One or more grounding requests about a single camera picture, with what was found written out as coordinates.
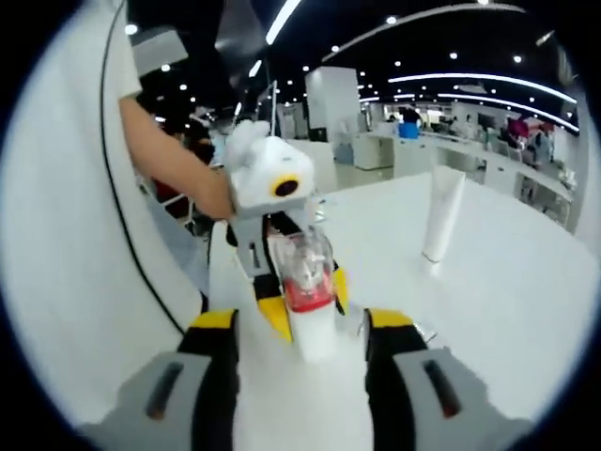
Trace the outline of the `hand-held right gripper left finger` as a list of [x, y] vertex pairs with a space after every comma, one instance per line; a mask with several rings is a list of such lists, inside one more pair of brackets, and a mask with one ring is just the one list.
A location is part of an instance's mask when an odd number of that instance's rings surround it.
[[101, 421], [79, 430], [99, 450], [231, 450], [238, 363], [237, 310], [205, 312], [176, 350], [121, 385]]

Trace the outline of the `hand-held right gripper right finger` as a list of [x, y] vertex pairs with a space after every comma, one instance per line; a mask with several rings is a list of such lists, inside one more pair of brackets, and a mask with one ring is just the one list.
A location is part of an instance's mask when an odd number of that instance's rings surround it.
[[429, 348], [399, 311], [364, 311], [365, 390], [376, 450], [513, 450], [531, 431], [504, 416], [485, 383], [445, 348]]

